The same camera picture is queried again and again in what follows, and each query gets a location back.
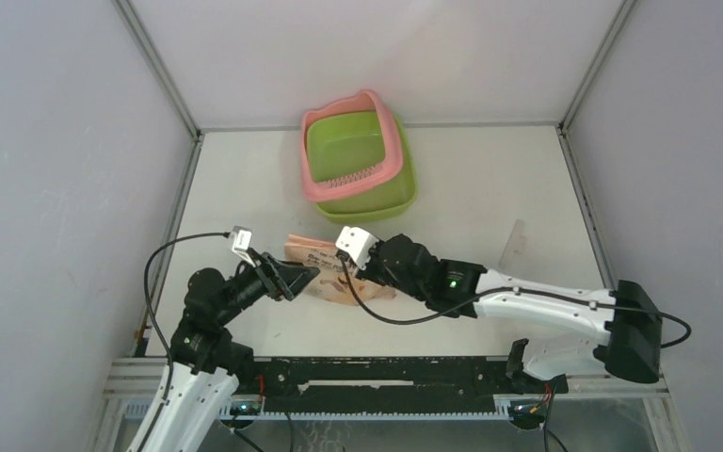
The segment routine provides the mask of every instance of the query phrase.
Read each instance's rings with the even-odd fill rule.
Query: black cable
[[[545,431],[547,431],[547,434],[550,435],[550,437],[553,438],[555,442],[561,446],[561,450],[563,450],[564,452],[570,452],[569,449],[567,449],[567,447],[564,445],[564,443],[561,443],[561,440],[558,438],[558,436],[555,435],[555,433],[553,433],[552,430],[547,428],[545,429]]]
[[[359,306],[361,306],[361,308],[366,313],[368,313],[370,316],[372,316],[374,319],[380,320],[381,322],[388,323],[390,325],[416,325],[418,323],[425,323],[425,322],[433,320],[435,318],[439,318],[443,315],[448,315],[459,308],[463,308],[464,306],[466,306],[470,303],[478,301],[479,299],[481,299],[482,297],[485,297],[486,295],[496,294],[498,292],[510,292],[512,290],[511,287],[497,287],[494,289],[485,290],[479,294],[473,295],[469,299],[462,301],[461,303],[457,304],[456,306],[454,306],[450,309],[444,310],[442,312],[432,314],[432,315],[427,315],[425,317],[413,318],[411,320],[395,320],[395,319],[387,318],[387,317],[384,317],[383,315],[377,314],[375,311],[371,310],[364,304],[362,299],[359,297],[359,294],[356,293],[356,289],[353,287],[353,284],[351,283],[350,273],[347,271],[347,264],[342,259],[340,259],[340,262],[342,263],[342,271],[345,273],[345,277],[347,278],[347,286],[350,287],[350,293],[353,295],[353,299],[355,299],[356,302],[359,304]]]
[[[539,295],[541,297],[547,297],[550,299],[560,299],[562,301],[568,301],[570,303],[579,304],[581,306],[589,305],[588,301],[583,301],[581,299],[574,299],[572,297],[565,297],[563,295],[554,294],[552,292],[545,292],[542,290],[532,290],[532,289],[522,289],[521,288],[520,292],[524,293],[524,294],[529,294],[529,295]],[[674,346],[677,346],[678,344],[685,342],[685,340],[688,339],[689,336],[691,336],[691,331],[693,330],[691,328],[691,325],[689,325],[685,320],[683,320],[675,315],[663,313],[661,311],[648,311],[646,309],[641,309],[641,308],[632,308],[629,306],[615,306],[613,304],[605,304],[605,303],[596,303],[595,307],[602,308],[602,309],[613,309],[614,311],[625,311],[625,312],[630,312],[630,313],[640,313],[640,314],[646,314],[646,315],[658,315],[659,317],[666,318],[668,320],[671,320],[671,321],[677,323],[678,325],[682,326],[685,329],[685,332],[683,333],[683,335],[681,337],[675,339],[674,341],[669,341],[665,344],[661,344],[661,348],[674,347]]]
[[[148,258],[148,262],[145,264],[145,271],[143,272],[142,277],[142,288],[145,291],[145,305],[148,308],[148,317],[151,319],[151,324],[153,325],[153,329],[156,331],[156,335],[159,336],[159,342],[162,343],[162,347],[165,349],[165,354],[168,356],[168,382],[165,385],[165,392],[162,393],[162,403],[159,404],[159,406],[156,408],[156,412],[153,414],[153,419],[151,421],[151,424],[148,427],[148,430],[145,432],[145,436],[143,436],[142,441],[139,444],[139,448],[137,449],[137,452],[141,452],[143,447],[145,447],[145,443],[148,442],[148,438],[151,436],[151,432],[153,431],[153,426],[156,425],[156,421],[159,419],[159,415],[162,413],[162,409],[165,407],[164,401],[168,398],[168,393],[170,391],[170,383],[173,381],[173,354],[170,352],[170,346],[168,345],[168,341],[165,340],[165,335],[162,334],[162,329],[159,328],[159,323],[156,322],[156,313],[153,311],[153,304],[151,303],[151,289],[148,286],[148,273],[151,269],[151,263],[153,262],[153,259],[162,251],[164,251],[167,247],[174,245],[179,242],[184,242],[185,240],[191,240],[193,238],[201,238],[201,237],[215,237],[215,236],[222,236],[229,238],[231,233],[205,233],[205,234],[193,234],[193,235],[185,235],[184,237],[178,237],[176,239],[170,240],[168,243],[162,245],[161,247],[157,248],[156,251],[151,253],[151,257]]]
[[[555,400],[555,389],[556,386],[558,386],[558,377],[553,379],[553,391],[550,393],[550,400],[547,402],[547,413],[544,415],[544,426],[542,426],[542,437],[544,438],[544,452],[550,452],[550,443],[547,441],[547,436],[552,435],[553,438],[561,445],[561,448],[564,449],[565,452],[570,452],[567,450],[567,447],[564,446],[563,443],[561,443],[561,440],[558,439],[555,434],[553,434],[550,429],[550,413],[553,411],[553,401]]]
[[[247,445],[253,447],[253,450],[255,450],[256,452],[265,452],[264,450],[262,450],[262,447],[256,445],[255,442],[251,441],[249,437],[242,434],[242,432],[240,432],[239,430],[235,429],[233,431],[233,434],[236,435],[236,437],[240,440],[244,441]]]
[[[691,336],[691,331],[693,330],[693,329],[691,328],[691,325],[689,325],[686,321],[682,320],[681,318],[676,317],[676,316],[674,316],[674,315],[672,315],[672,314],[662,313],[662,312],[660,312],[660,311],[659,311],[659,312],[652,312],[652,311],[647,311],[647,310],[640,309],[640,308],[631,308],[631,307],[628,307],[628,306],[612,306],[612,305],[610,305],[610,304],[600,304],[600,303],[597,303],[597,307],[598,307],[598,308],[613,309],[614,311],[627,311],[627,312],[629,312],[629,313],[641,313],[641,314],[647,314],[647,315],[658,315],[659,317],[667,318],[667,319],[669,319],[669,320],[671,320],[671,321],[673,321],[673,322],[677,323],[678,325],[680,325],[680,326],[682,326],[682,327],[685,328],[685,332],[683,333],[683,335],[682,335],[681,337],[675,339],[674,341],[669,341],[669,342],[667,342],[667,343],[665,343],[665,344],[661,344],[661,348],[669,348],[669,347],[677,346],[678,344],[680,344],[680,343],[684,342],[686,339],[688,339],[689,336]]]
[[[284,412],[287,416],[287,424],[289,424],[289,452],[295,452],[295,425],[292,423],[292,417],[289,412]]]
[[[350,293],[353,294],[353,298],[356,300],[356,302],[359,304],[359,306],[361,306],[361,308],[366,313],[368,313],[370,316],[372,316],[376,320],[380,320],[384,323],[389,323],[391,325],[415,325],[418,323],[427,322],[429,320],[439,318],[443,315],[450,314],[459,308],[462,308],[472,302],[482,299],[486,295],[496,294],[496,293],[500,293],[500,292],[514,292],[515,295],[520,294],[520,293],[528,294],[528,295],[538,295],[540,297],[547,297],[549,299],[560,299],[562,301],[567,301],[569,303],[577,304],[580,306],[589,306],[590,305],[590,303],[588,301],[583,301],[581,299],[574,299],[572,297],[566,297],[563,295],[558,295],[558,294],[554,294],[553,292],[546,292],[543,290],[534,290],[534,289],[525,289],[525,288],[519,288],[518,290],[515,290],[516,287],[496,287],[493,289],[485,290],[479,294],[475,294],[471,298],[462,301],[461,303],[454,306],[453,308],[442,311],[440,313],[428,315],[428,316],[425,316],[422,318],[414,318],[412,320],[394,320],[391,318],[384,317],[383,315],[377,314],[376,312],[374,312],[373,310],[371,310],[364,304],[364,302],[360,299],[359,295],[356,293],[356,289],[353,287],[353,284],[350,283],[350,273],[347,271],[347,264],[342,259],[340,259],[340,262],[342,263],[342,270],[345,273],[345,277],[347,278],[347,281],[348,281],[348,287],[350,287]],[[663,313],[660,311],[657,311],[657,312],[648,311],[646,309],[641,309],[641,308],[631,308],[631,307],[627,307],[627,306],[614,306],[612,304],[604,304],[604,303],[596,303],[595,308],[613,309],[614,311],[626,311],[626,312],[641,313],[641,314],[646,314],[646,315],[658,315],[659,317],[671,320],[685,328],[685,332],[683,333],[683,335],[681,337],[675,339],[674,341],[670,341],[665,344],[661,344],[661,348],[677,346],[678,344],[680,344],[680,343],[684,342],[686,339],[688,339],[689,336],[691,336],[691,332],[692,332],[691,325],[689,325],[687,322],[685,322],[681,318],[679,318],[675,315],[672,315],[672,314],[667,314],[667,313]]]

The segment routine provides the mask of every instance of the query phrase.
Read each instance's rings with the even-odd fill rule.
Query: green litter box
[[[379,221],[402,214],[417,197],[411,151],[398,118],[403,168],[394,178],[358,195],[318,202],[317,210],[342,224]],[[359,111],[315,121],[306,132],[306,154],[315,182],[370,168],[384,159],[381,125],[375,111]]]

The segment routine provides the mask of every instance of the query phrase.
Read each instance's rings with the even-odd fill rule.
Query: pink plastic tray
[[[381,136],[384,141],[384,159],[374,166],[324,182],[315,182],[309,170],[309,158],[306,154],[306,132],[315,121],[329,116],[376,110],[381,124]],[[307,111],[300,125],[300,180],[303,194],[312,202],[340,200],[358,195],[394,178],[403,168],[403,149],[397,124],[389,108],[384,105],[370,89],[363,89],[353,97],[341,99],[319,110]]]

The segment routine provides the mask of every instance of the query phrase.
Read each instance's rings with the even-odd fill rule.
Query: white wall
[[[202,127],[375,89],[407,122],[555,121],[620,0],[136,0]]]
[[[695,450],[723,450],[723,2],[640,4],[571,136],[619,276],[695,329],[662,363]]]
[[[0,1],[0,450],[81,450],[189,138],[108,1]]]

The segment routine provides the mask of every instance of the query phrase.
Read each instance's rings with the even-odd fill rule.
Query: white floor
[[[438,257],[520,278],[603,286],[553,127],[409,128],[407,134],[417,201],[401,217],[362,227],[381,238],[404,233]],[[321,217],[300,192],[299,137],[297,131],[207,134],[179,235],[242,225],[253,230],[256,250],[281,257],[290,233],[333,241],[341,226]],[[517,220],[524,224],[524,241],[498,267]],[[237,263],[219,237],[176,247],[158,310],[166,337],[181,317],[190,275],[212,266],[228,276]],[[369,306],[392,318],[430,314],[402,295]],[[507,354],[516,339],[556,335],[505,318],[391,326],[358,307],[307,296],[262,299],[228,328],[257,356],[495,356]],[[155,335],[147,353],[164,354]]]

